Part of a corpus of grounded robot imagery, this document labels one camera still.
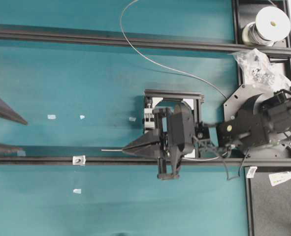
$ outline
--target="thin wire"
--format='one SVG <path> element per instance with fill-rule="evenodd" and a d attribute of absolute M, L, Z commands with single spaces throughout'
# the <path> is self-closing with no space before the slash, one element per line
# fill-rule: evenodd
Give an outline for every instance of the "thin wire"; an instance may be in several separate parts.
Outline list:
<path fill-rule="evenodd" d="M 270 2 L 272 5 L 274 5 L 275 7 L 277 7 L 276 4 L 274 4 L 271 0 L 267 0 L 268 2 Z"/>
<path fill-rule="evenodd" d="M 222 159 L 222 162 L 223 162 L 223 165 L 224 165 L 224 167 L 225 167 L 225 171 L 226 171 L 226 179 L 227 179 L 228 181 L 240 177 L 240 171 L 241 171 L 241 169 L 242 169 L 242 167 L 243 167 L 243 165 L 244 165 L 244 162 L 245 162 L 245 160 L 246 160 L 248 154 L 249 154 L 249 150 L 247 150 L 247 152 L 246 152 L 246 154 L 245 154 L 245 156 L 244 156 L 242 162 L 241 162 L 240 165 L 239 165 L 238 175 L 233 176 L 233 177 L 229 177 L 229 172 L 228 172 L 227 164 L 226 164 L 226 162 L 224 161 L 224 159 Z"/>
<path fill-rule="evenodd" d="M 250 41 L 252 41 L 255 44 L 268 46 L 271 43 L 274 43 L 274 41 L 267 40 L 260 35 L 255 23 L 249 26 L 248 36 Z"/>
<path fill-rule="evenodd" d="M 169 67 L 169 66 L 166 66 L 166 65 L 163 65 L 163 64 L 160 64 L 160 63 L 158 63 L 158 62 L 156 62 L 156 61 L 154 61 L 154 60 L 152 60 L 152 59 L 150 59 L 150 58 L 148 58 L 147 56 L 145 56 L 145 55 L 143 55 L 142 53 L 140 53 L 131 43 L 130 43 L 130 41 L 128 40 L 128 38 L 127 38 L 127 36 L 126 36 L 126 34 L 125 34 L 125 31 L 124 31 L 124 28 L 123 28 L 123 26 L 122 26 L 122 17 L 123 17 L 123 15 L 124 15 L 124 13 L 125 13 L 125 11 L 131 6 L 131 5 L 133 5 L 134 3 L 136 3 L 137 1 L 139 1 L 139 0 L 133 0 L 132 2 L 130 2 L 123 10 L 122 10 L 122 12 L 121 12 L 121 16 L 120 16 L 120 28 L 121 28 L 121 32 L 122 32 L 122 34 L 124 35 L 124 37 L 125 37 L 125 39 L 126 39 L 126 41 L 128 42 L 128 44 L 140 55 L 140 56 L 142 56 L 142 57 L 144 57 L 146 60 L 148 60 L 148 61 L 150 61 L 150 62 L 152 62 L 152 63 L 154 63 L 155 65 L 158 65 L 158 66 L 161 66 L 161 67 L 163 67 L 163 68 L 166 68 L 166 69 L 169 69 L 169 70 L 172 70 L 172 71 L 176 71 L 176 72 L 178 72 L 178 73 L 182 73 L 182 74 L 184 74 L 184 75 L 187 75 L 187 76 L 190 76 L 190 77 L 193 77 L 193 78 L 195 78 L 195 79 L 198 79 L 198 80 L 200 80 L 200 81 L 203 81 L 203 82 L 205 82 L 205 83 L 207 83 L 208 85 L 210 85 L 210 86 L 212 86 L 214 89 L 216 89 L 225 99 L 227 99 L 227 97 L 225 96 L 225 94 L 218 88 L 218 87 L 216 87 L 214 84 L 212 84 L 212 83 L 210 83 L 209 81 L 207 81 L 207 80 L 205 80 L 205 79 L 202 79 L 202 78 L 200 78 L 200 77 L 198 77 L 198 76 L 196 76 L 196 75 L 193 75 L 193 74 L 190 74 L 190 73 L 187 73 L 187 72 L 185 72 L 185 71 L 182 71 L 182 70 L 177 70 L 177 69 L 174 69 L 174 68 L 172 68 L 172 67 Z"/>
<path fill-rule="evenodd" d="M 194 158 L 185 158 L 183 157 L 183 159 L 185 160 L 189 160 L 189 161 L 212 161 L 212 160 L 216 160 L 219 159 L 219 156 L 213 157 L 213 158 L 209 158 L 209 159 L 194 159 Z"/>
<path fill-rule="evenodd" d="M 122 149 L 101 149 L 101 151 L 122 151 Z"/>

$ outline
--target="plastic bag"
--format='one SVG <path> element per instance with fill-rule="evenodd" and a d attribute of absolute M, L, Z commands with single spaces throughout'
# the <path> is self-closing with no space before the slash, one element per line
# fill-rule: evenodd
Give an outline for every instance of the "plastic bag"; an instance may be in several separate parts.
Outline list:
<path fill-rule="evenodd" d="M 291 81 L 280 74 L 266 54 L 258 49 L 232 54 L 244 73 L 244 83 L 272 91 L 289 89 Z"/>

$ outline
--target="black metal plate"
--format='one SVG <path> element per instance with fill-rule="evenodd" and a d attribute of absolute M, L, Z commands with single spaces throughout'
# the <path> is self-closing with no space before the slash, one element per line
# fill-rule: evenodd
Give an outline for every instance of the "black metal plate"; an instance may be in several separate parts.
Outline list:
<path fill-rule="evenodd" d="M 291 179 L 272 187 L 268 176 L 283 171 L 291 168 L 258 167 L 246 179 L 250 236 L 291 236 Z"/>

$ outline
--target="gray wire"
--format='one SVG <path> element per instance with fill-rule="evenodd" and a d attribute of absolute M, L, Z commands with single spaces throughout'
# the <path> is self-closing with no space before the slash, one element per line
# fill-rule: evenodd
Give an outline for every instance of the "gray wire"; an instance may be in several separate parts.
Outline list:
<path fill-rule="evenodd" d="M 274 4 L 271 0 L 267 0 L 269 3 L 271 3 L 272 5 L 274 5 L 275 7 L 277 7 L 276 4 Z"/>
<path fill-rule="evenodd" d="M 101 149 L 101 151 L 122 151 L 122 149 Z"/>
<path fill-rule="evenodd" d="M 212 84 L 212 83 L 210 83 L 209 81 L 207 81 L 207 80 L 205 80 L 205 79 L 202 79 L 202 78 L 200 78 L 200 77 L 198 77 L 198 76 L 196 76 L 196 75 L 193 75 L 193 74 L 190 74 L 190 73 L 188 73 L 188 72 L 185 72 L 185 71 L 182 71 L 182 70 L 177 70 L 177 69 L 174 69 L 174 68 L 172 68 L 172 67 L 169 67 L 169 66 L 166 66 L 166 65 L 163 65 L 163 64 L 160 64 L 160 63 L 158 63 L 158 62 L 156 62 L 156 61 L 154 61 L 154 60 L 152 60 L 152 59 L 150 59 L 150 58 L 148 58 L 147 56 L 145 56 L 145 55 L 143 55 L 142 53 L 140 53 L 131 43 L 130 43 L 130 41 L 128 40 L 128 38 L 127 38 L 127 36 L 126 36 L 126 34 L 125 34 L 125 31 L 124 31 L 124 28 L 123 28 L 123 26 L 122 26 L 122 17 L 123 17 L 123 15 L 124 15 L 124 13 L 125 13 L 125 11 L 131 6 L 131 5 L 133 5 L 134 3 L 136 3 L 137 1 L 139 1 L 139 0 L 133 0 L 132 2 L 130 2 L 123 10 L 122 10 L 122 12 L 121 12 L 121 16 L 120 16 L 120 28 L 121 28 L 121 32 L 122 32 L 122 34 L 123 34 L 123 36 L 125 37 L 125 39 L 126 39 L 126 41 L 128 42 L 128 44 L 140 55 L 140 56 L 142 56 L 142 57 L 144 57 L 146 60 L 148 60 L 148 61 L 150 61 L 150 62 L 152 62 L 152 63 L 154 63 L 155 65 L 158 65 L 158 66 L 161 66 L 161 67 L 163 67 L 163 68 L 165 68 L 165 69 L 169 69 L 169 70 L 172 70 L 172 71 L 176 71 L 176 72 L 178 72 L 178 73 L 181 73 L 181 74 L 184 74 L 184 75 L 187 75 L 187 76 L 190 76 L 190 77 L 193 77 L 193 78 L 195 78 L 195 79 L 197 79 L 197 80 L 200 80 L 200 81 L 203 81 L 203 82 L 205 82 L 206 84 L 208 84 L 208 85 L 210 85 L 210 86 L 212 86 L 214 89 L 216 89 L 225 99 L 227 99 L 227 97 L 225 96 L 225 94 L 218 88 L 218 87 L 216 87 L 214 84 Z"/>
<path fill-rule="evenodd" d="M 250 41 L 252 41 L 255 44 L 268 46 L 271 43 L 274 43 L 271 40 L 266 40 L 265 38 L 263 38 L 260 35 L 255 23 L 253 23 L 251 26 L 249 26 L 248 36 L 249 36 Z"/>
<path fill-rule="evenodd" d="M 185 158 L 183 157 L 183 159 L 185 160 L 190 160 L 190 161 L 212 161 L 212 160 L 216 160 L 219 159 L 219 156 L 213 157 L 213 158 L 209 158 L 209 159 L 194 159 L 194 158 Z"/>

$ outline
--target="teal table surface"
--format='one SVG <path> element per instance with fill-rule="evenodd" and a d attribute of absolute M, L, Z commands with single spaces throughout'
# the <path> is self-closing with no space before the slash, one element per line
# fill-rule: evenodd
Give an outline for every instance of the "teal table surface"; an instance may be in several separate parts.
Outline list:
<path fill-rule="evenodd" d="M 128 3 L 0 0 L 0 24 L 120 31 Z M 124 25 L 128 32 L 234 40 L 230 0 L 141 0 Z M 227 96 L 238 86 L 231 55 L 140 50 Z M 0 40 L 0 97 L 29 122 L 0 119 L 0 143 L 22 146 L 26 155 L 122 147 L 142 134 L 145 89 L 200 91 L 202 119 L 223 120 L 225 99 L 213 88 L 131 48 Z M 177 181 L 156 174 L 156 166 L 0 166 L 0 236 L 247 235 L 243 176 L 226 181 L 223 167 L 199 166 L 184 166 Z"/>

